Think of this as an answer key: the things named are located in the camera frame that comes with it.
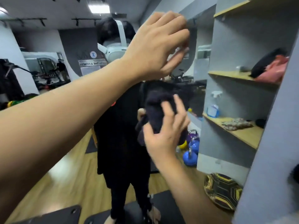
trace black and yellow round board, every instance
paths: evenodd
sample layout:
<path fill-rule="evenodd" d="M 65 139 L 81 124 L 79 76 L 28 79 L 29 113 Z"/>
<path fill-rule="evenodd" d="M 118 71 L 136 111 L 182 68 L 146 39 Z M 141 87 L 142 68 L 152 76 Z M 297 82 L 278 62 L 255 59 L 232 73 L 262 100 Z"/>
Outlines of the black and yellow round board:
<path fill-rule="evenodd" d="M 230 177 L 212 173 L 204 180 L 204 190 L 208 197 L 218 206 L 234 211 L 242 194 L 242 187 Z"/>

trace exercise mat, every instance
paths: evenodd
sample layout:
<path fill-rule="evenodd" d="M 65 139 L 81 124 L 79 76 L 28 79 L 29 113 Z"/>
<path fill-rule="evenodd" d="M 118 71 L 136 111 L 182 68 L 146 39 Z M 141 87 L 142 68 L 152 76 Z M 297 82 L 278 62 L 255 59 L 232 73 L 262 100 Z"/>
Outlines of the exercise mat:
<path fill-rule="evenodd" d="M 156 167 L 155 163 L 152 161 L 152 159 L 150 160 L 150 173 L 151 174 L 159 173 L 159 170 Z"/>
<path fill-rule="evenodd" d="M 75 205 L 14 224 L 77 224 L 79 222 L 80 212 L 81 206 Z"/>
<path fill-rule="evenodd" d="M 178 209 L 170 191 L 155 194 L 152 202 L 161 212 L 160 224 L 185 224 L 181 212 Z M 125 223 L 144 224 L 142 212 L 137 201 L 125 205 L 125 214 Z M 110 210 L 92 215 L 85 220 L 84 224 L 104 224 L 109 215 Z"/>
<path fill-rule="evenodd" d="M 97 152 L 97 147 L 95 147 L 95 141 L 91 136 L 85 154 L 92 152 Z"/>

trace blue and white logo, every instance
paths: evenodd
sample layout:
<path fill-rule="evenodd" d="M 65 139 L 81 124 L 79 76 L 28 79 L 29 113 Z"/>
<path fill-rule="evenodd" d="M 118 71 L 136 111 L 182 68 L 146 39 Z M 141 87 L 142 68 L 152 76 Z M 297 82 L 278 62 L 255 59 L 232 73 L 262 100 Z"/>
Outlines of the blue and white logo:
<path fill-rule="evenodd" d="M 90 52 L 90 56 L 91 56 L 93 59 L 95 59 L 95 58 L 97 58 L 97 53 L 96 53 L 95 51 L 91 51 L 91 52 Z"/>

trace white vr headset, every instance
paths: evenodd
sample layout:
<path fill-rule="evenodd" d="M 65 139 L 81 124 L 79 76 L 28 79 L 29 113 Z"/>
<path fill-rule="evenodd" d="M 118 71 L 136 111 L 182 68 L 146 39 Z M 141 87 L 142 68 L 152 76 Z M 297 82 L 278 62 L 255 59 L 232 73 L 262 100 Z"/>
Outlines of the white vr headset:
<path fill-rule="evenodd" d="M 121 58 L 125 54 L 125 52 L 128 48 L 123 24 L 119 20 L 115 20 L 115 22 L 117 23 L 117 26 L 118 26 L 121 43 L 115 42 L 115 41 L 110 42 L 110 44 L 108 44 L 107 47 L 105 47 L 99 43 L 97 44 L 97 48 L 102 53 L 105 54 L 105 57 L 106 57 L 106 60 L 108 61 L 108 63 L 111 63 L 112 61 Z"/>

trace yellow ball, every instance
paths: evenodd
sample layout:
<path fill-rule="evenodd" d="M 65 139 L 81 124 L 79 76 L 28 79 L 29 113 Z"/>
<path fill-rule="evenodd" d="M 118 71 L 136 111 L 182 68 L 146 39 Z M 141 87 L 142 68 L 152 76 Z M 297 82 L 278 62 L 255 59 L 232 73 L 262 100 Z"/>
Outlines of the yellow ball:
<path fill-rule="evenodd" d="M 185 149 L 185 148 L 187 148 L 187 141 L 185 141 L 184 144 L 179 145 L 179 148 L 180 148 L 180 149 Z"/>

